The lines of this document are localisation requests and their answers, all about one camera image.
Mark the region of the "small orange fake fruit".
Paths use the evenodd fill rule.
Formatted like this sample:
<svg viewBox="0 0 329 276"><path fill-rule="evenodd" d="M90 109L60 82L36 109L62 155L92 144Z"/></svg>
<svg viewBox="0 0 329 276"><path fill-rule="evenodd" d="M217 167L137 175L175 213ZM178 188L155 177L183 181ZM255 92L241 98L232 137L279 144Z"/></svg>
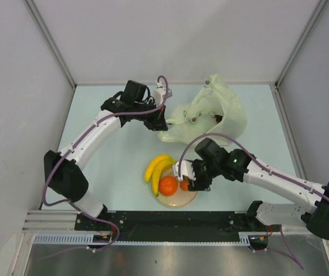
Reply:
<svg viewBox="0 0 329 276"><path fill-rule="evenodd" d="M183 191L189 190L189 178L185 177L183 181L179 182L179 186Z"/></svg>

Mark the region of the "yellow fake banana bunch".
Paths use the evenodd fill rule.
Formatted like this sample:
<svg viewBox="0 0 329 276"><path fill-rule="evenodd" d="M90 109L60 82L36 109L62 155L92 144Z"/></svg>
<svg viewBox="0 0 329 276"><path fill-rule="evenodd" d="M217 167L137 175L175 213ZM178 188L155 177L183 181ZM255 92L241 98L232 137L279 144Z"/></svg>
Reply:
<svg viewBox="0 0 329 276"><path fill-rule="evenodd" d="M155 157L147 166L144 173L144 181L151 182L151 191L154 197L159 195L159 181L161 175L176 164L176 160L168 154L162 154Z"/></svg>

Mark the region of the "pale green plastic bag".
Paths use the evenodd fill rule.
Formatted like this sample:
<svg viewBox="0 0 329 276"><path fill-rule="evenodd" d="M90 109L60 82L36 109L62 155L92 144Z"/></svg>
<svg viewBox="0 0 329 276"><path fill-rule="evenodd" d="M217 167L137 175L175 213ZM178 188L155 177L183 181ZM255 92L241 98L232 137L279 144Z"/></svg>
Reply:
<svg viewBox="0 0 329 276"><path fill-rule="evenodd" d="M213 116L223 116L217 123ZM205 133L222 133L237 139L247 126L245 109L237 94L220 74L207 76L192 102L178 105L166 120L168 131L160 132L165 143L189 144Z"/></svg>

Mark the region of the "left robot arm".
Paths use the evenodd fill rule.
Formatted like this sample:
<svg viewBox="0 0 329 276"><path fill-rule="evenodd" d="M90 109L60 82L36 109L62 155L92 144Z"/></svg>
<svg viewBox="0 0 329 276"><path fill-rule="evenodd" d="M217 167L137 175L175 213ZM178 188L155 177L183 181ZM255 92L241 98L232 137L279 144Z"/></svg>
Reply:
<svg viewBox="0 0 329 276"><path fill-rule="evenodd" d="M43 190L52 189L63 196L58 203L68 203L87 216L87 222L96 230L107 225L106 206L89 190L83 169L108 138L132 120L143 122L151 131L167 131L166 100L170 98L167 79L160 75L156 90L129 80L123 91L108 98L100 107L93 122L61 151L48 151L44 155L45 184Z"/></svg>

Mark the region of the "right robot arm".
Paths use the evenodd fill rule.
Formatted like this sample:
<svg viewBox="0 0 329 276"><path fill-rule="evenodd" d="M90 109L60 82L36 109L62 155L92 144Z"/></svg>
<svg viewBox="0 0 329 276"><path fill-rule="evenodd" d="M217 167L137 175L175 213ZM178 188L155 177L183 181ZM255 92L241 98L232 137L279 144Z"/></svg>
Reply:
<svg viewBox="0 0 329 276"><path fill-rule="evenodd" d="M210 138L198 143L195 152L198 159L178 162L178 178L189 178L190 191L208 191L213 179L219 176L259 186L290 203L253 201L246 216L246 225L251 230L258 231L265 225L289 225L304 227L329 240L329 182L324 185L293 177L243 147L228 152Z"/></svg>

